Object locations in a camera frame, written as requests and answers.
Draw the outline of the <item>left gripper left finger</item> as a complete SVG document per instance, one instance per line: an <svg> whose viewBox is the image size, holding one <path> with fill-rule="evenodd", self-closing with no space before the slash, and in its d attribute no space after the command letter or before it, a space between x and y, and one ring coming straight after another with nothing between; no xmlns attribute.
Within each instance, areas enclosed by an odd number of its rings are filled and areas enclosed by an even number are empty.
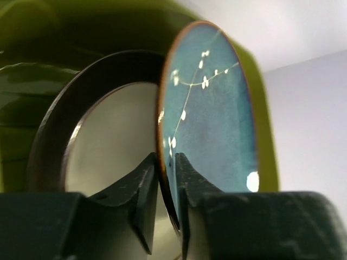
<svg viewBox="0 0 347 260"><path fill-rule="evenodd" d="M153 248L158 178L156 154L89 197L98 206L97 249L101 255L150 255Z"/></svg>

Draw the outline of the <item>brown rimmed cream plate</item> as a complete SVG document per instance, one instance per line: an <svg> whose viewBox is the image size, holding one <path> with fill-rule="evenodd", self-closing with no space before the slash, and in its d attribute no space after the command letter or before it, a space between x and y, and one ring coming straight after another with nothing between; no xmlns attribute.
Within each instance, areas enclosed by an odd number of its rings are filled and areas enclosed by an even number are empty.
<svg viewBox="0 0 347 260"><path fill-rule="evenodd" d="M98 206L89 197L156 153L155 110L164 57L144 50L106 56L62 89L30 152L27 190L55 195L66 209L57 259L180 259L179 240L158 184L150 255L101 255Z"/></svg>

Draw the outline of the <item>teal round floral plate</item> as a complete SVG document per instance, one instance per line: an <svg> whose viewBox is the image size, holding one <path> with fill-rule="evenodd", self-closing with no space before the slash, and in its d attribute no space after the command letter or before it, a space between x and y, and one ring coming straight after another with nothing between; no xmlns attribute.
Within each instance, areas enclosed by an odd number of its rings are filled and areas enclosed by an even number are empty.
<svg viewBox="0 0 347 260"><path fill-rule="evenodd" d="M179 227L178 171L183 153L224 192L258 192L260 176L250 93L241 62L215 24L194 21L169 49L158 90L156 143L162 193Z"/></svg>

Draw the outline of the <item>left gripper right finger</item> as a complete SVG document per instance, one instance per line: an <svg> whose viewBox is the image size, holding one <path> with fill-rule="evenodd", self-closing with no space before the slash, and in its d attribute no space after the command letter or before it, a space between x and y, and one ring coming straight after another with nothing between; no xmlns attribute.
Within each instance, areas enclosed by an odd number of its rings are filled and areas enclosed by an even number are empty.
<svg viewBox="0 0 347 260"><path fill-rule="evenodd" d="M222 191L198 173L184 153L175 154L179 224L183 259L209 259L209 245L201 201Z"/></svg>

